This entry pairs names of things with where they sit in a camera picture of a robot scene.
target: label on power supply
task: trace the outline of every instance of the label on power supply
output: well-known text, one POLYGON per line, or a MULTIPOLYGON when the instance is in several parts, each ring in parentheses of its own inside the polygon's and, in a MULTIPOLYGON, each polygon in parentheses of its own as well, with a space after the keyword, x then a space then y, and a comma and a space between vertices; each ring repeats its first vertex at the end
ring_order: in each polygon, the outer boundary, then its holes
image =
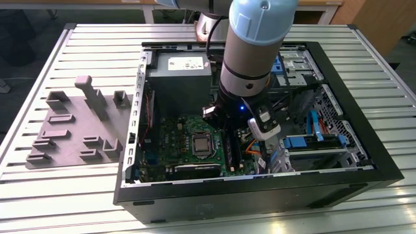
POLYGON ((202 57, 173 57, 167 60, 167 70, 202 70, 203 60, 202 57))

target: cpu socket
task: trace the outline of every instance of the cpu socket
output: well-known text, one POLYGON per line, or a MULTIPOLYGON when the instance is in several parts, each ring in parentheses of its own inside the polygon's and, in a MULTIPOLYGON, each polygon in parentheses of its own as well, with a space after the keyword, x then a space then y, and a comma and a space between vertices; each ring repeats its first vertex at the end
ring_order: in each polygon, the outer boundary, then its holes
POLYGON ((205 159, 211 154, 210 134, 191 136, 191 154, 198 159, 205 159))

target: green circuit board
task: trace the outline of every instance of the green circuit board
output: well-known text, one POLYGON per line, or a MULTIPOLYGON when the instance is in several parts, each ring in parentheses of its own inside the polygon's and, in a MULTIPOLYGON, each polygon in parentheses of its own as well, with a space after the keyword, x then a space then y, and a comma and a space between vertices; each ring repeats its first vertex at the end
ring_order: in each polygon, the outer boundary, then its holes
POLYGON ((242 162, 242 169, 230 172, 226 169, 222 149, 221 131, 213 129, 201 117, 162 118, 158 131, 157 166, 147 168, 153 181, 163 181, 166 168, 181 164, 219 164, 221 176, 241 176, 254 173, 251 160, 242 162), (210 137, 211 155, 197 158, 191 152, 191 135, 201 134, 210 137))

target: grey plastic holder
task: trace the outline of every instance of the grey plastic holder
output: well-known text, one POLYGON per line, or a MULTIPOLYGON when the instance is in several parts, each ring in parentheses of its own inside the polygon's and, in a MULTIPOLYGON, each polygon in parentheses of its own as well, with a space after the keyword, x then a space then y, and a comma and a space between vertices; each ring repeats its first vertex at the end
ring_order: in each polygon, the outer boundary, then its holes
POLYGON ((90 86, 89 76, 78 76, 74 86, 83 97, 50 92, 50 106, 33 148, 27 169, 65 167, 118 161, 127 136, 131 95, 115 91, 102 96, 90 86))

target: sticker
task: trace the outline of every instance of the sticker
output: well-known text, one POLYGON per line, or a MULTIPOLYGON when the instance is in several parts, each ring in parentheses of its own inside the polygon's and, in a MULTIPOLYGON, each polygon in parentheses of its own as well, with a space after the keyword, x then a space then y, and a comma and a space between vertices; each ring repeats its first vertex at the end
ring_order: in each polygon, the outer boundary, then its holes
POLYGON ((169 58, 167 63, 169 71, 203 69, 202 57, 174 57, 169 58))
POLYGON ((265 161, 262 160, 262 158, 258 158, 257 163, 265 169, 265 161))
POLYGON ((338 2, 338 1, 327 1, 326 5, 341 5, 341 2, 338 2))

